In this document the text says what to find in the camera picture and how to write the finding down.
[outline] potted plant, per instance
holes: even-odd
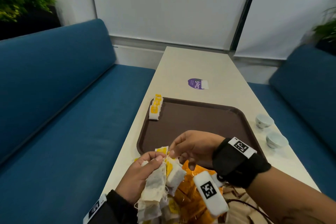
[[[0,0],[0,40],[60,27],[56,0]]]
[[[315,35],[318,37],[319,41],[316,44],[316,48],[325,52],[329,52],[336,55],[336,18],[335,12],[336,8],[330,8],[325,12],[328,12],[329,19],[323,24],[315,27]]]

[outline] blue sofa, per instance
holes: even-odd
[[[115,60],[102,20],[0,41],[0,223],[82,223],[155,72]]]
[[[319,189],[336,201],[336,56],[300,46],[269,84],[249,83]]]

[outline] plant pot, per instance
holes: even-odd
[[[49,9],[51,13],[32,8],[17,18],[17,22],[0,21],[0,40],[60,27],[55,7],[50,6]]]
[[[316,48],[336,56],[336,41],[322,39],[316,44]]]

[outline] white roller blind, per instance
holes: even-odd
[[[246,0],[95,0],[113,36],[229,49]]]
[[[235,56],[286,59],[335,0],[253,0]]]

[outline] purple sticker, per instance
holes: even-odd
[[[202,89],[202,80],[201,79],[196,79],[196,78],[189,79],[188,84],[189,84],[190,87],[192,87],[196,90],[204,90],[204,89]]]

